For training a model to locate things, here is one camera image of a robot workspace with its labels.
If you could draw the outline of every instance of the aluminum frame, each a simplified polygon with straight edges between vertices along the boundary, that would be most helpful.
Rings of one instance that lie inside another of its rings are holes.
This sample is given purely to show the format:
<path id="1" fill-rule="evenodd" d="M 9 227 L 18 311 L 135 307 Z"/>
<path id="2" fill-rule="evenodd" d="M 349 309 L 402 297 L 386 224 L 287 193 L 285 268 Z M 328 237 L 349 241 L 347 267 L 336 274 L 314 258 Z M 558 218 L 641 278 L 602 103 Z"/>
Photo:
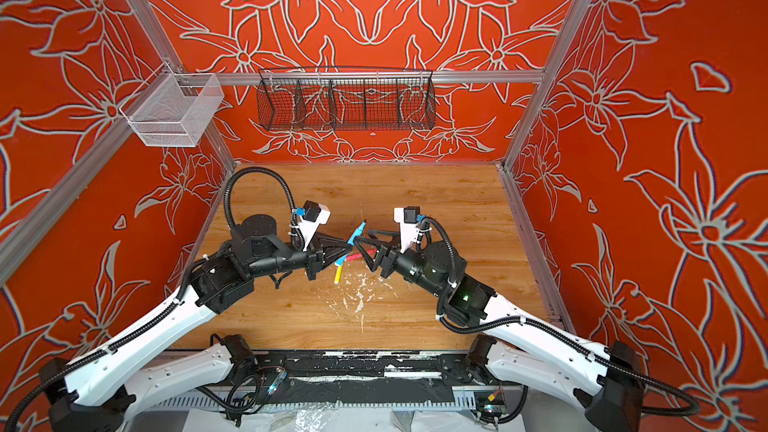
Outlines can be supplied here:
<path id="1" fill-rule="evenodd" d="M 178 81 L 183 86 L 199 87 L 205 85 L 206 73 L 177 74 Z M 389 79 L 413 76 L 413 72 L 397 70 L 381 70 L 379 72 L 264 72 L 264 78 L 273 76 L 275 79 Z M 258 86 L 262 76 L 258 73 L 221 72 L 216 77 L 222 86 Z M 432 72 L 432 82 L 435 84 L 456 83 L 539 83 L 544 79 L 542 69 L 533 70 L 436 70 Z"/>
<path id="2" fill-rule="evenodd" d="M 514 180 L 512 180 L 511 174 L 506 173 L 501 166 L 497 166 L 497 168 L 498 175 L 502 180 L 502 187 L 507 195 L 509 208 L 512 210 L 514 224 L 518 228 L 520 242 L 522 242 L 525 255 L 528 257 L 528 264 L 531 266 L 534 279 L 536 279 L 538 291 L 542 296 L 542 302 L 548 310 L 547 320 L 552 325 L 561 327 L 571 334 L 576 334 L 576 329 L 571 321 L 571 315 L 568 314 L 563 298 L 560 295 L 560 290 L 554 282 L 552 272 L 549 270 L 549 264 L 544 256 L 542 246 L 539 245 L 536 238 L 536 231 L 533 229 L 531 219 L 528 217 L 528 211 L 525 210 L 520 191 L 517 185 L 515 185 Z"/>
<path id="3" fill-rule="evenodd" d="M 560 69 L 565 62 L 565 56 L 568 54 L 568 49 L 571 47 L 576 33 L 581 26 L 581 21 L 587 14 L 591 0 L 572 0 L 571 7 L 568 8 L 568 12 L 565 15 L 563 25 L 560 29 L 560 34 L 554 40 L 552 46 L 552 52 L 547 57 L 547 62 L 544 64 L 544 76 L 542 81 L 536 86 L 536 90 L 531 96 L 531 100 L 528 102 L 528 106 L 525 107 L 523 117 L 520 119 L 518 130 L 514 133 L 514 138 L 509 143 L 509 148 L 504 154 L 502 163 L 504 164 L 504 170 L 510 172 L 512 170 L 512 163 L 515 158 L 520 154 L 523 148 L 525 137 L 533 127 L 533 122 L 536 119 L 536 115 L 542 108 L 544 101 L 549 95 L 550 90 L 554 87 L 554 82 L 560 73 Z"/>
<path id="4" fill-rule="evenodd" d="M 142 90 L 128 110 L 139 107 L 158 86 L 153 80 Z M 112 159 L 112 156 L 133 134 L 128 122 L 117 120 L 106 133 L 87 150 L 83 157 L 57 182 L 43 200 L 29 213 L 8 238 L 0 244 L 0 286 L 16 272 L 35 247 L 43 240 L 72 202 Z"/>

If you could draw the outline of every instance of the cable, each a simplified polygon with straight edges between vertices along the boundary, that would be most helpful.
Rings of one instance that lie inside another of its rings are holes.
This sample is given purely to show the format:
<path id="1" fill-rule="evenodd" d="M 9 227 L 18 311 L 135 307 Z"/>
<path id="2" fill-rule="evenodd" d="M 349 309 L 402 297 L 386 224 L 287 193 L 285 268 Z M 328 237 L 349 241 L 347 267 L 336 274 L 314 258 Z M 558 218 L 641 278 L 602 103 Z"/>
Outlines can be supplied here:
<path id="1" fill-rule="evenodd" d="M 301 233 L 301 230 L 299 230 L 298 227 L 298 220 L 296 219 L 296 204 L 293 202 L 293 195 L 290 193 L 290 188 L 288 188 L 288 184 L 286 184 L 286 181 L 283 180 L 282 177 L 280 177 L 280 174 L 275 172 L 274 170 L 271 170 L 269 168 L 265 167 L 246 167 L 241 168 L 234 174 L 232 174 L 232 177 L 228 181 L 226 181 L 226 186 L 224 188 L 224 217 L 226 218 L 226 224 L 230 227 L 230 229 L 234 228 L 235 220 L 232 218 L 232 210 L 230 208 L 230 201 L 232 200 L 232 188 L 235 187 L 235 182 L 237 180 L 244 176 L 245 174 L 251 174 L 251 173 L 259 173 L 259 174 L 267 174 L 270 177 L 273 177 L 275 180 L 277 180 L 280 185 L 283 187 L 283 191 L 285 191 L 286 197 L 288 197 L 288 206 L 290 207 L 290 224 L 291 224 L 291 231 L 295 231 L 295 235 L 291 235 L 290 242 L 291 245 L 293 245 L 293 248 L 296 250 L 303 250 L 304 249 L 304 236 Z"/>
<path id="2" fill-rule="evenodd" d="M 523 406 L 525 406 L 525 400 L 528 398 L 528 386 L 523 386 L 523 395 L 520 396 L 520 402 L 518 402 L 518 406 L 514 408 L 512 412 L 510 412 L 508 415 L 499 418 L 498 423 L 499 424 L 506 424 L 507 422 L 512 422 L 514 418 L 520 415 L 521 412 L 523 412 Z M 487 418 L 485 415 L 480 415 L 479 417 L 481 422 L 485 422 L 486 424 L 496 424 L 496 421 L 492 418 Z"/>
<path id="3" fill-rule="evenodd" d="M 440 225 L 440 222 L 437 222 L 434 218 L 429 216 L 424 217 L 418 223 L 418 228 L 421 230 L 424 230 L 424 227 L 422 227 L 424 222 L 431 224 L 435 229 L 437 229 L 437 232 L 440 233 L 442 240 L 446 243 L 446 247 L 448 248 L 448 261 L 450 262 L 448 267 L 448 285 L 442 288 L 440 295 L 437 297 L 437 315 L 443 315 L 446 306 L 446 299 L 448 298 L 448 292 L 453 290 L 450 284 L 456 283 L 456 256 L 458 254 L 456 253 L 456 247 L 453 246 L 453 242 L 451 242 L 448 233 L 443 228 L 443 226 Z"/>
<path id="4" fill-rule="evenodd" d="M 249 400 L 247 404 L 237 407 L 237 406 L 228 404 L 227 402 L 222 400 L 215 392 L 213 392 L 211 389 L 207 388 L 204 385 L 196 387 L 195 389 L 205 394 L 206 397 L 211 399 L 213 402 L 216 403 L 216 405 L 223 408 L 227 412 L 242 414 L 243 412 L 246 412 L 249 408 L 252 408 L 253 406 L 256 405 L 256 399 L 254 398 Z"/>
<path id="5" fill-rule="evenodd" d="M 275 283 L 275 290 L 280 288 L 280 284 L 283 283 L 283 279 L 285 277 L 288 277 L 289 275 L 293 274 L 293 271 L 288 271 L 285 274 L 282 274 L 277 280 L 274 280 Z"/>
<path id="6" fill-rule="evenodd" d="M 192 275 L 192 271 L 195 270 L 197 267 L 199 267 L 201 264 L 203 264 L 203 262 L 206 262 L 206 259 L 202 258 L 200 260 L 192 262 L 184 270 L 184 273 L 181 276 L 181 280 L 179 284 L 179 291 L 176 294 L 176 300 L 168 304 L 165 310 L 160 312 L 155 318 L 147 322 L 145 325 L 139 327 L 138 329 L 126 335 L 119 341 L 115 341 L 114 343 L 110 344 L 109 346 L 107 346 L 107 348 L 112 353 L 117 352 L 118 349 L 120 349 L 120 347 L 136 339 L 136 337 L 139 337 L 144 332 L 154 327 L 158 322 L 166 318 L 170 314 L 170 312 L 172 312 L 174 309 L 176 309 L 176 307 L 178 307 L 182 303 L 181 299 L 184 297 L 184 293 L 186 292 L 187 286 L 190 283 L 190 276 Z M 29 407 L 29 405 L 34 401 L 34 399 L 36 399 L 40 394 L 42 394 L 45 391 L 45 389 L 47 389 L 57 381 L 63 379 L 68 374 L 71 374 L 75 370 L 80 369 L 81 367 L 88 365 L 94 360 L 98 360 L 107 354 L 108 352 L 106 350 L 103 350 L 103 349 L 96 350 L 92 354 L 86 355 L 85 357 L 82 357 L 80 360 L 68 365 L 57 374 L 51 376 L 50 379 L 47 379 L 46 381 L 41 382 L 40 385 L 32 389 L 32 391 L 30 391 L 29 394 L 27 394 L 18 403 L 18 405 L 16 405 L 16 408 L 14 408 L 13 412 L 10 413 L 10 415 L 5 421 L 5 427 L 3 428 L 4 431 L 16 432 L 16 424 L 18 423 L 18 419 L 20 419 L 22 414 L 24 414 L 24 410 L 26 410 L 26 408 Z"/>
<path id="7" fill-rule="evenodd" d="M 590 355 L 593 355 L 594 361 L 596 361 L 600 365 L 605 366 L 606 368 L 621 372 L 622 374 L 627 375 L 632 379 L 639 380 L 643 384 L 646 384 L 652 388 L 656 388 L 658 390 L 662 390 L 663 392 L 667 392 L 668 394 L 672 394 L 673 396 L 679 399 L 682 399 L 683 401 L 688 403 L 688 405 L 683 408 L 643 407 L 642 412 L 644 414 L 662 415 L 666 417 L 687 417 L 691 415 L 696 415 L 699 412 L 701 412 L 701 406 L 699 405 L 698 400 L 692 398 L 690 395 L 688 395 L 684 391 L 676 387 L 673 387 L 665 382 L 662 382 L 661 380 L 657 380 L 652 377 L 648 377 L 647 375 L 640 374 L 638 372 L 635 372 L 634 370 L 628 369 L 619 364 L 615 364 L 606 358 L 602 358 L 599 355 L 593 354 L 591 350 L 587 349 L 586 347 L 581 345 L 579 342 L 571 340 L 570 338 L 566 337 L 565 335 L 562 335 L 560 332 L 558 332 L 557 330 L 555 330 L 554 328 L 552 328 L 551 326 L 543 322 L 539 322 L 537 320 L 533 320 L 530 318 L 526 318 L 526 320 L 521 322 L 521 318 L 522 316 L 520 315 L 512 315 L 509 317 L 500 318 L 493 322 L 488 322 L 486 324 L 478 325 L 475 327 L 458 327 L 448 322 L 445 317 L 440 318 L 440 323 L 445 325 L 447 330 L 451 332 L 455 332 L 456 334 L 462 334 L 462 335 L 478 334 L 480 332 L 487 331 L 492 328 L 500 327 L 502 325 L 509 325 L 509 324 L 529 325 L 533 328 L 537 328 L 541 331 L 546 332 L 547 334 L 550 334 L 552 337 L 556 338 L 557 340 L 571 347 L 573 350 L 576 350 L 577 352 L 579 352 L 585 357 L 589 357 Z"/>
<path id="8" fill-rule="evenodd" d="M 242 386 L 242 385 L 245 385 L 245 383 L 246 383 L 248 380 L 250 380 L 250 379 L 254 379 L 254 380 L 255 380 L 255 379 L 256 379 L 256 376 L 255 376 L 254 374 L 251 374 L 251 375 L 247 375 L 247 376 L 243 377 L 243 379 L 242 379 L 241 381 L 237 382 L 237 383 L 236 383 L 236 384 L 235 384 L 235 385 L 234 385 L 234 386 L 233 386 L 233 387 L 230 389 L 230 392 L 229 392 L 229 393 L 228 393 L 228 395 L 226 396 L 226 402 L 227 402 L 229 405 L 231 405 L 231 406 L 233 406 L 233 407 L 242 407 L 242 406 L 236 406 L 236 405 L 233 403 L 232 399 L 234 398 L 234 396 L 235 396 L 235 393 L 237 392 L 237 389 L 238 389 L 238 388 L 240 388 L 240 386 Z M 257 388 L 257 389 L 256 389 L 256 393 L 257 393 L 257 394 L 259 393 L 259 389 L 260 389 L 260 388 L 261 388 L 261 386 L 259 386 L 259 388 Z M 229 411 L 229 410 L 226 410 L 226 418 L 227 418 L 228 420 L 232 420 L 232 419 L 233 419 L 233 418 L 230 416 L 230 411 Z"/>
<path id="9" fill-rule="evenodd" d="M 440 232 L 440 235 L 442 236 L 442 240 L 446 243 L 446 246 L 448 248 L 448 256 L 450 257 L 450 269 L 448 270 L 448 281 L 450 283 L 456 283 L 456 249 L 454 248 L 453 243 L 448 238 L 448 234 L 446 233 L 446 230 L 443 228 L 443 226 L 441 226 L 434 218 L 424 217 L 422 222 L 419 223 L 418 227 L 422 228 L 421 224 L 424 222 L 432 224 L 437 229 L 437 231 Z M 475 327 L 464 328 L 464 327 L 459 327 L 454 324 L 451 324 L 446 320 L 446 317 L 443 312 L 445 307 L 445 302 L 448 296 L 448 292 L 450 290 L 452 290 L 452 287 L 450 285 L 447 285 L 443 287 L 440 295 L 438 296 L 437 315 L 442 315 L 442 317 L 440 317 L 440 323 L 443 324 L 446 327 L 446 329 L 451 332 L 454 332 L 456 334 L 464 334 L 464 335 L 479 334 L 480 332 L 487 331 L 489 329 L 496 328 L 501 325 L 523 323 L 524 325 L 530 325 L 539 330 L 547 332 L 551 336 L 555 337 L 557 340 L 568 345 L 573 350 L 576 350 L 577 352 L 579 352 L 585 357 L 589 357 L 592 354 L 591 350 L 587 349 L 586 347 L 584 347 L 583 345 L 581 345 L 576 341 L 572 341 L 570 338 L 562 335 L 560 332 L 556 331 L 549 325 L 544 324 L 543 322 L 538 322 L 535 320 L 525 320 L 521 322 L 520 315 L 500 318 L 493 322 L 488 322 L 486 324 L 478 325 Z M 634 370 L 628 369 L 626 367 L 622 367 L 618 364 L 614 364 L 610 360 L 602 358 L 598 355 L 595 355 L 594 357 L 596 362 L 598 362 L 600 365 L 605 366 L 606 368 L 621 372 L 622 374 L 627 375 L 630 378 L 639 380 L 643 384 L 646 384 L 658 390 L 662 390 L 664 392 L 667 392 L 668 394 L 672 394 L 673 396 L 679 399 L 682 399 L 683 401 L 688 403 L 686 407 L 682 407 L 682 408 L 643 407 L 642 412 L 644 414 L 661 415 L 665 417 L 687 417 L 691 415 L 696 415 L 699 412 L 701 412 L 701 405 L 699 404 L 698 400 L 694 399 L 693 397 L 685 393 L 683 390 L 673 387 L 665 382 L 662 382 L 661 380 L 648 377 L 647 375 L 644 375 L 644 374 L 639 374 Z"/>

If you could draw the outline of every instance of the red wall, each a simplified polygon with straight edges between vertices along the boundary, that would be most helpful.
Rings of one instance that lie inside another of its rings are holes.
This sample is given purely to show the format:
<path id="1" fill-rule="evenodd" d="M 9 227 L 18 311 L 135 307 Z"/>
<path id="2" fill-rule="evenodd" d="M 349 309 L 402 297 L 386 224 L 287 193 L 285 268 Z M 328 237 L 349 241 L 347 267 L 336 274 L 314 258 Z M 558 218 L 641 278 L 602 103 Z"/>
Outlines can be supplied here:
<path id="1" fill-rule="evenodd" d="M 0 0 L 0 241 L 117 120 L 160 61 L 124 0 Z M 0 289 L 0 421 L 52 357 L 108 340 L 176 287 L 224 179 L 204 139 L 132 136 Z M 47 401 L 23 430 L 49 428 Z"/>
<path id="2" fill-rule="evenodd" d="M 577 332 L 701 402 L 645 430 L 768 420 L 767 26 L 764 0 L 592 0 L 514 167 Z"/>
<path id="3" fill-rule="evenodd" d="M 570 0 L 150 0 L 190 71 L 362 65 L 542 67 Z M 431 132 L 266 132 L 228 88 L 216 124 L 246 162 L 487 161 L 504 156 L 532 84 L 438 88 Z"/>
<path id="4" fill-rule="evenodd" d="M 160 61 L 124 0 L 0 0 L 0 43 L 2 241 Z"/>

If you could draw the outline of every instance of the white line drawing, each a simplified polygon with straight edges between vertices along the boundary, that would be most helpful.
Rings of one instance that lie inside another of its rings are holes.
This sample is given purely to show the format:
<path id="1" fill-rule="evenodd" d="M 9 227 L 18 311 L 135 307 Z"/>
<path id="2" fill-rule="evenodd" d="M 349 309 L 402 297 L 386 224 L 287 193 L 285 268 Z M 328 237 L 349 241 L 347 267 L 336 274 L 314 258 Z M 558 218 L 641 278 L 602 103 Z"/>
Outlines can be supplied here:
<path id="1" fill-rule="evenodd" d="M 644 368 L 651 373 L 653 363 L 648 361 L 648 351 L 666 352 L 688 376 L 687 382 L 678 387 L 695 396 L 702 406 L 701 414 L 686 420 L 706 431 L 722 432 L 729 427 L 749 430 L 745 422 L 754 423 L 756 419 L 743 410 L 745 406 L 734 393 L 763 389 L 768 386 L 768 379 L 743 384 L 734 378 L 734 371 L 748 353 L 745 344 L 750 338 L 743 333 L 744 318 L 724 306 L 724 302 L 728 302 L 727 294 L 717 284 L 705 280 L 706 313 L 701 325 L 696 325 L 670 305 L 649 298 L 636 282 L 624 279 L 616 284 L 608 236 L 600 226 L 593 226 L 598 236 L 598 265 L 572 266 L 589 280 L 604 307 L 589 337 L 608 344 L 613 340 L 630 341 L 640 352 Z M 717 328 L 724 321 L 732 323 L 735 335 L 719 348 L 717 343 L 710 344 L 705 336 L 708 329 Z M 676 399 L 665 397 L 670 404 L 680 406 Z"/>
<path id="2" fill-rule="evenodd" d="M 215 154 L 207 155 L 199 149 L 163 148 L 160 176 L 164 184 L 139 199 L 134 217 L 151 206 L 165 204 L 166 221 L 175 234 L 176 211 L 181 200 L 190 195 L 210 207 L 224 180 L 224 168 Z"/>
<path id="3" fill-rule="evenodd" d="M 2 240 L 66 173 L 42 168 L 42 186 L 18 180 L 12 157 L 19 156 L 29 134 L 34 134 L 29 140 L 36 147 L 56 149 L 57 155 L 76 163 L 117 119 L 118 108 L 143 85 L 155 64 L 140 56 L 148 50 L 146 39 L 133 35 L 138 24 L 125 0 L 0 0 L 0 22 L 44 34 L 28 58 L 47 75 L 38 73 L 30 80 L 51 87 L 45 100 L 26 89 L 9 89 L 7 112 L 0 114 Z M 8 46 L 29 48 L 21 37 L 9 39 Z M 30 70 L 35 67 L 18 72 L 26 76 Z M 60 102 L 51 100 L 52 95 Z M 74 140 L 63 141 L 62 136 Z"/>
<path id="4" fill-rule="evenodd" d="M 748 274 L 768 273 L 768 241 L 764 237 L 768 217 L 757 223 L 742 217 L 738 199 L 742 188 L 758 186 L 768 170 L 746 172 L 728 187 L 718 187 L 712 165 L 696 138 L 695 123 L 685 121 L 678 129 L 674 177 L 645 169 L 624 180 L 640 187 L 658 210 L 659 224 L 667 237 L 683 251 L 668 302 L 674 302 L 686 262 L 705 261 L 715 273 L 718 289 L 733 301 L 734 312 L 755 318 L 744 320 L 744 325 L 755 335 L 763 362 L 768 364 L 764 339 L 755 329 L 766 319 L 768 297 L 764 288 L 753 286 Z"/>
<path id="5" fill-rule="evenodd" d="M 724 73 L 718 72 L 706 62 L 692 62 L 690 71 L 694 73 L 694 82 L 696 90 L 699 92 L 730 92 L 730 81 Z"/>
<path id="6" fill-rule="evenodd" d="M 514 181 L 521 196 L 538 183 L 544 185 L 550 206 L 550 220 L 558 207 L 559 192 L 568 192 L 581 202 L 581 190 L 571 179 L 556 172 L 560 167 L 558 149 L 558 117 L 549 110 L 543 110 L 534 121 L 529 133 L 530 139 L 520 151 L 520 158 L 513 168 Z"/>
<path id="7" fill-rule="evenodd" d="M 114 230 L 124 230 L 128 226 L 128 221 L 125 218 L 125 214 L 120 214 L 120 217 L 118 217 L 118 220 L 114 223 L 114 226 L 112 228 Z"/>
<path id="8" fill-rule="evenodd" d="M 0 379 L 0 407 L 18 402 L 33 387 L 38 369 L 46 361 L 62 354 L 67 357 L 84 354 L 111 338 L 109 328 L 130 297 L 149 284 L 145 280 L 116 283 L 114 261 L 119 246 L 119 240 L 114 242 L 101 258 L 93 299 L 63 307 L 59 316 L 46 324 L 27 328 L 9 286 L 2 287 L 4 299 L 13 312 L 17 333 L 0 346 L 0 358 L 6 364 L 13 364 L 14 370 Z M 31 430 L 46 419 L 31 414 L 23 421 L 24 427 L 28 428 L 22 429 Z"/>

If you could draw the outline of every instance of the marker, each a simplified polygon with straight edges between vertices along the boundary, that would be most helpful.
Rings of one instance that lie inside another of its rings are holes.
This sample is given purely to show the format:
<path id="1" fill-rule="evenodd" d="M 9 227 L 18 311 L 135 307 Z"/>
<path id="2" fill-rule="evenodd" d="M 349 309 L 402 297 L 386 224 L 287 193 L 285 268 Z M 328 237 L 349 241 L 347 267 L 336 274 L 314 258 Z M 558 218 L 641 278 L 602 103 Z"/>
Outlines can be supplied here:
<path id="1" fill-rule="evenodd" d="M 360 225 L 355 229 L 354 232 L 352 232 L 352 236 L 350 237 L 350 240 L 346 241 L 347 244 L 353 244 L 355 242 L 355 237 L 358 235 L 362 235 L 363 229 L 366 227 L 366 221 L 362 221 Z M 338 284 L 341 282 L 341 267 L 344 265 L 344 259 L 349 254 L 344 254 L 341 257 L 339 257 L 339 260 L 335 262 L 337 269 L 336 269 L 336 277 L 333 279 L 334 284 Z"/>
<path id="2" fill-rule="evenodd" d="M 338 284 L 339 282 L 341 282 L 341 267 L 342 265 L 340 265 L 339 267 L 336 267 L 336 277 L 333 279 L 334 284 Z"/>

